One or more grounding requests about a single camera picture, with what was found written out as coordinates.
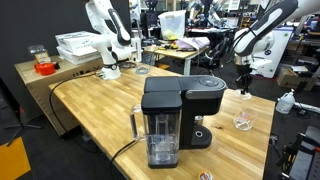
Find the wooden table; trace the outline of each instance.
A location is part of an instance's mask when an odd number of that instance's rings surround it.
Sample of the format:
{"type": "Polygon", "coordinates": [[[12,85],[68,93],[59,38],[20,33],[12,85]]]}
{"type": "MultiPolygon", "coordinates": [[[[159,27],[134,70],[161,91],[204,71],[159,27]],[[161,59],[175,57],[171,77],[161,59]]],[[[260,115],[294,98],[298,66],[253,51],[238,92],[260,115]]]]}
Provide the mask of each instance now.
{"type": "Polygon", "coordinates": [[[159,54],[163,56],[168,56],[176,59],[181,59],[185,60],[184,61],[184,70],[183,70],[183,75],[189,76],[190,75],[190,67],[191,67],[191,59],[198,56],[200,53],[205,51],[206,48],[199,49],[197,51],[176,51],[173,49],[167,49],[167,50],[154,50],[155,47],[146,47],[144,51],[154,53],[154,54],[159,54]]]}
{"type": "MultiPolygon", "coordinates": [[[[135,69],[122,70],[116,80],[102,80],[96,76],[80,78],[62,84],[55,90],[80,124],[100,148],[112,157],[133,140],[129,113],[140,103],[145,78],[148,76],[177,75],[151,67],[146,75],[135,74],[135,69]]],[[[121,153],[115,162],[130,179],[196,179],[203,171],[210,171],[215,179],[262,179],[269,135],[272,125],[273,101],[259,97],[242,100],[233,90],[226,90],[220,112],[206,116],[203,125],[213,135],[206,149],[180,150],[179,164],[174,169],[150,169],[147,164],[146,144],[140,140],[121,153]],[[257,111],[251,131],[235,128],[233,118],[242,107],[257,111]]],[[[139,134],[143,134],[141,116],[136,116],[139,134]]]]}

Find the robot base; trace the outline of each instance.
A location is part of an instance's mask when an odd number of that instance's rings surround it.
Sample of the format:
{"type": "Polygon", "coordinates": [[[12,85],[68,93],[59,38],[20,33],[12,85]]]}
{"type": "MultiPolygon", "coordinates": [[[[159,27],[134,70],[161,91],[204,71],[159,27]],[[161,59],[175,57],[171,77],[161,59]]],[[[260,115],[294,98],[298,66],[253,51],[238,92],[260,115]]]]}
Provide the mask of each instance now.
{"type": "Polygon", "coordinates": [[[119,67],[117,67],[115,70],[103,67],[101,69],[100,75],[101,75],[102,79],[104,79],[104,80],[117,79],[120,77],[121,72],[119,70],[119,67]]]}

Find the table leg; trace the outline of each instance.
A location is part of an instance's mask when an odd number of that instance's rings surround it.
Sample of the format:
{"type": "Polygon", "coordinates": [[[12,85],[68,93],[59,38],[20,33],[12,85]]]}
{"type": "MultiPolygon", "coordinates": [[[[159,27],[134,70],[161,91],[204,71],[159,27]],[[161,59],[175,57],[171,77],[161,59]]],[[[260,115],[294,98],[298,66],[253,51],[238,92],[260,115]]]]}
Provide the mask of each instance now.
{"type": "Polygon", "coordinates": [[[185,76],[190,75],[190,66],[191,66],[191,58],[185,59],[183,75],[185,75],[185,76]]]}

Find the black cable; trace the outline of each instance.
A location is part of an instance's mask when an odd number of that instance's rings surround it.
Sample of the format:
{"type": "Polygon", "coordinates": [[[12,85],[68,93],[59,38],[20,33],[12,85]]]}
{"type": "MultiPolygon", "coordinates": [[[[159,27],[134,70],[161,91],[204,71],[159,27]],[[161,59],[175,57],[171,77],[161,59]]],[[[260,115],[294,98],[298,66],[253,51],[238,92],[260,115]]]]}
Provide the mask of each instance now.
{"type": "Polygon", "coordinates": [[[112,172],[112,165],[113,165],[113,161],[116,159],[116,157],[123,152],[125,149],[127,149],[129,146],[131,146],[133,143],[135,143],[136,140],[131,141],[130,143],[128,143],[127,145],[123,146],[120,150],[118,150],[118,152],[111,158],[110,160],[110,172],[111,172],[111,177],[112,179],[114,179],[113,176],[113,172],[112,172]]]}
{"type": "Polygon", "coordinates": [[[60,121],[58,115],[56,114],[54,108],[53,108],[53,105],[52,105],[52,94],[54,92],[54,90],[59,87],[61,84],[65,83],[65,82],[68,82],[68,81],[71,81],[71,80],[74,80],[74,79],[79,79],[79,78],[86,78],[86,77],[90,77],[90,76],[93,76],[93,75],[96,75],[96,72],[94,72],[93,74],[89,74],[89,75],[85,75],[85,76],[78,76],[78,77],[74,77],[74,78],[71,78],[71,79],[66,79],[64,81],[61,81],[59,82],[57,85],[55,85],[51,92],[50,92],[50,95],[49,95],[49,104],[50,104],[50,107],[51,107],[51,110],[53,112],[53,115],[55,116],[55,118],[58,120],[58,122],[60,123],[60,125],[62,126],[62,128],[64,129],[64,131],[66,131],[66,134],[76,142],[76,144],[78,144],[83,150],[89,152],[89,153],[92,153],[92,154],[105,154],[105,153],[97,153],[95,151],[91,151],[91,150],[88,150],[86,149],[85,147],[83,147],[77,140],[74,139],[73,136],[71,136],[71,134],[69,133],[69,131],[66,129],[66,127],[62,124],[62,122],[60,121]]]}

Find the carafe handle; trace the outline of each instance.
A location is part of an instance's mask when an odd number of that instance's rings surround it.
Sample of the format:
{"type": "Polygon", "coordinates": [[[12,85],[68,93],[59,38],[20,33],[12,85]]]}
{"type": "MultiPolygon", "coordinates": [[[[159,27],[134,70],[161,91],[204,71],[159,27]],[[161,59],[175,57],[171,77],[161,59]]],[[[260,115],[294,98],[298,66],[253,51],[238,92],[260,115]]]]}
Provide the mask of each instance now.
{"type": "Polygon", "coordinates": [[[137,125],[136,125],[136,118],[134,116],[134,113],[141,111],[141,104],[136,104],[131,108],[130,112],[130,122],[131,122],[131,128],[133,133],[133,138],[137,140],[139,138],[139,134],[137,131],[137,125]]]}

